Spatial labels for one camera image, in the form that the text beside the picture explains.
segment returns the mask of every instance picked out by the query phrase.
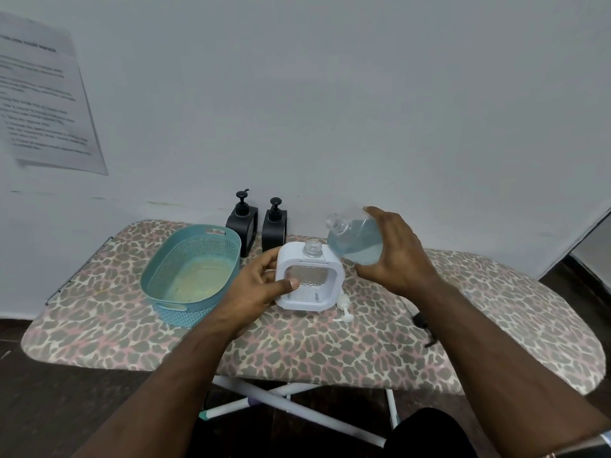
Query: ironing board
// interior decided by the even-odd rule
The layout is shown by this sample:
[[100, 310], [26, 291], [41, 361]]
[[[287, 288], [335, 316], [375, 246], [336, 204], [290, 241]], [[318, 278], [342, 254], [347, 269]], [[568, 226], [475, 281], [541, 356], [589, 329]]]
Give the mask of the ironing board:
[[[164, 240], [186, 225], [143, 220], [110, 238], [47, 301], [23, 336], [24, 352], [47, 363], [154, 370], [187, 329], [159, 320], [140, 290], [139, 278]], [[260, 252], [257, 238], [242, 264]], [[578, 392], [586, 394], [600, 383], [605, 373], [602, 346], [559, 295], [476, 254], [443, 250], [427, 250], [427, 254], [444, 279]], [[390, 390], [389, 402], [391, 389], [461, 394], [443, 347], [425, 348], [428, 334], [412, 324], [409, 303], [358, 278], [349, 262], [344, 266], [343, 290], [351, 299], [352, 323], [333, 323], [339, 315], [334, 308], [306, 313], [273, 306], [230, 344], [215, 382], [239, 392], [247, 390], [251, 395], [246, 395], [261, 401], [265, 401], [261, 396], [270, 398], [254, 386], [256, 392], [245, 390], [241, 384], [245, 382], [228, 378], [298, 383], [288, 393], [269, 394], [287, 402], [279, 395], [325, 384], [384, 388]], [[395, 424], [396, 415], [391, 420]]]

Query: bottle neck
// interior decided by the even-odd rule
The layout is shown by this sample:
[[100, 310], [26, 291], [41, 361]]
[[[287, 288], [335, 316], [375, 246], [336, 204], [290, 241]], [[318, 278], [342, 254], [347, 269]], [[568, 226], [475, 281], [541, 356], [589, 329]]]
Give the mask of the bottle neck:
[[348, 228], [350, 228], [350, 223], [346, 220], [338, 216], [337, 214], [331, 214], [327, 217], [327, 228], [333, 234], [344, 234]]

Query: white soap dispenser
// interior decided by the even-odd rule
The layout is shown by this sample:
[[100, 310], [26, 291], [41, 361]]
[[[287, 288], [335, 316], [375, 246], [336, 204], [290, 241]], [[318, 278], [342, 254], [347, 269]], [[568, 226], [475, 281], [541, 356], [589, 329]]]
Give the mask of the white soap dispenser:
[[287, 310], [323, 311], [337, 302], [346, 273], [329, 246], [310, 239], [288, 242], [278, 253], [276, 280], [293, 277], [299, 287], [276, 303]]

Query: paper sheet on wall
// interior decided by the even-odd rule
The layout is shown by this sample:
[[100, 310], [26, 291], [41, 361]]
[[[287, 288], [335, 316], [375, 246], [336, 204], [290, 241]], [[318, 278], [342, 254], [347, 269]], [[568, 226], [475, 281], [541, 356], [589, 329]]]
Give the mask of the paper sheet on wall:
[[19, 161], [108, 175], [70, 33], [2, 11], [0, 137]]

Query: clear plastic bottle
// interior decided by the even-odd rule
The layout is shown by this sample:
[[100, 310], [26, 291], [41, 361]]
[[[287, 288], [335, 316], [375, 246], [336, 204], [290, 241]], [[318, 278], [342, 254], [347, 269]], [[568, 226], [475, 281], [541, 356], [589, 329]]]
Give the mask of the clear plastic bottle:
[[382, 254], [382, 235], [371, 215], [362, 209], [327, 218], [327, 244], [338, 256], [362, 265], [374, 264]]

